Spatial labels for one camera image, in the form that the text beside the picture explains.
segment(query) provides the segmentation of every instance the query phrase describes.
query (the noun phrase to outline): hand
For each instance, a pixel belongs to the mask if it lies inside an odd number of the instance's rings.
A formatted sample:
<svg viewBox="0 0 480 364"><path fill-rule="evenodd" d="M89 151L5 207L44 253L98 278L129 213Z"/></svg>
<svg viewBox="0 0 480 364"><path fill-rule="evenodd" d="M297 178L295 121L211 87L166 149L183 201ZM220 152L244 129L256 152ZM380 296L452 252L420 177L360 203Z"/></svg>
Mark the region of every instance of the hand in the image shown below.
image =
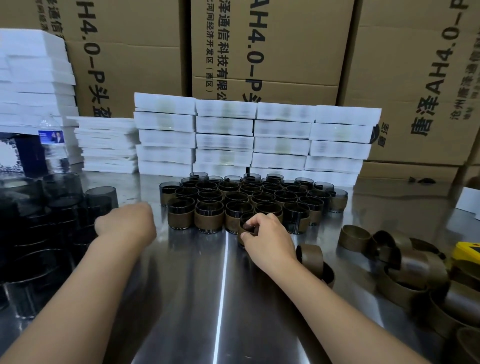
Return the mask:
<svg viewBox="0 0 480 364"><path fill-rule="evenodd" d="M115 208L95 220L95 231L126 237L143 249L156 238L152 208L146 202Z"/></svg>
<svg viewBox="0 0 480 364"><path fill-rule="evenodd" d="M258 236L244 232L241 238L253 262L265 273L271 276L275 269L298 262L292 238L274 214L256 214L247 224L259 226Z"/></svg>

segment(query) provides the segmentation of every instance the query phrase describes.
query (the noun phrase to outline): blue label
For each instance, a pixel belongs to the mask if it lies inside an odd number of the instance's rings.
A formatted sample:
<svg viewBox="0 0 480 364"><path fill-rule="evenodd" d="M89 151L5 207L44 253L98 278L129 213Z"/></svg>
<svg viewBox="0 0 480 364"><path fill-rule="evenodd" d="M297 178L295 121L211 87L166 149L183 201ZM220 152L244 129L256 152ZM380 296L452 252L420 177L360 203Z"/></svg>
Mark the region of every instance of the blue label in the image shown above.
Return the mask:
<svg viewBox="0 0 480 364"><path fill-rule="evenodd" d="M39 130L38 136L42 144L63 144L65 142L62 130Z"/></svg>

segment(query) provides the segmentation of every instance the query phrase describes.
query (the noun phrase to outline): person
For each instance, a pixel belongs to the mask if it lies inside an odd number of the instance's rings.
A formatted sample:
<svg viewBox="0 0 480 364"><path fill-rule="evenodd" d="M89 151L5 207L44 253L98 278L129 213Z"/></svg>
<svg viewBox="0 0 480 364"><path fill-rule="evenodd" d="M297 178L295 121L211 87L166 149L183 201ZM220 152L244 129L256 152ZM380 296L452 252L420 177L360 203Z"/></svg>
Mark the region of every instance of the person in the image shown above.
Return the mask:
<svg viewBox="0 0 480 364"><path fill-rule="evenodd" d="M252 261L296 305L332 363L428 363L300 264L274 214L247 223L259 226L256 237L242 234ZM0 364L102 363L130 272L156 229L151 207L139 203L97 218L95 230L98 237L80 264Z"/></svg>

